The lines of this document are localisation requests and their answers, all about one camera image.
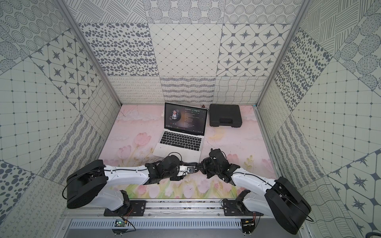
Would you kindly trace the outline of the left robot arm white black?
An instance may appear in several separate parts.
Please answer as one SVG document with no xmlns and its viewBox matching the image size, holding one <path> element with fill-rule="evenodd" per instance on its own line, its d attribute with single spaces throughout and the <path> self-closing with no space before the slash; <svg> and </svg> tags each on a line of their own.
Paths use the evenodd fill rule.
<svg viewBox="0 0 381 238">
<path fill-rule="evenodd" d="M 96 160 L 68 176 L 62 196 L 69 209 L 90 204 L 116 211 L 127 206 L 128 195 L 110 187 L 157 184 L 163 179 L 178 181 L 194 172 L 193 166 L 186 166 L 175 155 L 138 167 L 115 167 Z"/>
</svg>

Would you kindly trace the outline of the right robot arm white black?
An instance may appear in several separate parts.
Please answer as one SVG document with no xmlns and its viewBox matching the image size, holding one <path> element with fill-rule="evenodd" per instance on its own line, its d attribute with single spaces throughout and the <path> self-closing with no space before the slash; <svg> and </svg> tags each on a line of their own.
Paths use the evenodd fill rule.
<svg viewBox="0 0 381 238">
<path fill-rule="evenodd" d="M 217 176 L 225 183 L 244 188 L 238 203 L 248 211 L 273 217 L 290 234 L 297 234 L 305 221 L 313 221 L 309 216 L 311 206 L 285 177 L 269 179 L 250 173 L 230 163 L 220 149 L 211 150 L 195 169 L 208 179 Z"/>
</svg>

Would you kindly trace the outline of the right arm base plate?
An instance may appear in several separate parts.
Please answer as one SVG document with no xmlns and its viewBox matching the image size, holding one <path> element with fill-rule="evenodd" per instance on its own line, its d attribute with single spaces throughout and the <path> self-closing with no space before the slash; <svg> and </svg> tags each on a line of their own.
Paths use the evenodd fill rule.
<svg viewBox="0 0 381 238">
<path fill-rule="evenodd" d="M 223 199 L 220 204 L 225 216 L 254 216 L 254 212 L 249 211 L 241 201 Z"/>
</svg>

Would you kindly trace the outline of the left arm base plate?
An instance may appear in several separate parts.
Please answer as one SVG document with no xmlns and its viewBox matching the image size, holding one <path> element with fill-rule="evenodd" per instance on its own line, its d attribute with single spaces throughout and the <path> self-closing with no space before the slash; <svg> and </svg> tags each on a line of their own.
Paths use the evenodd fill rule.
<svg viewBox="0 0 381 238">
<path fill-rule="evenodd" d="M 116 211 L 111 211 L 110 209 L 106 208 L 103 215 L 105 217 L 142 217 L 145 212 L 146 204 L 146 200 L 131 200 L 127 205 L 123 205 Z"/>
</svg>

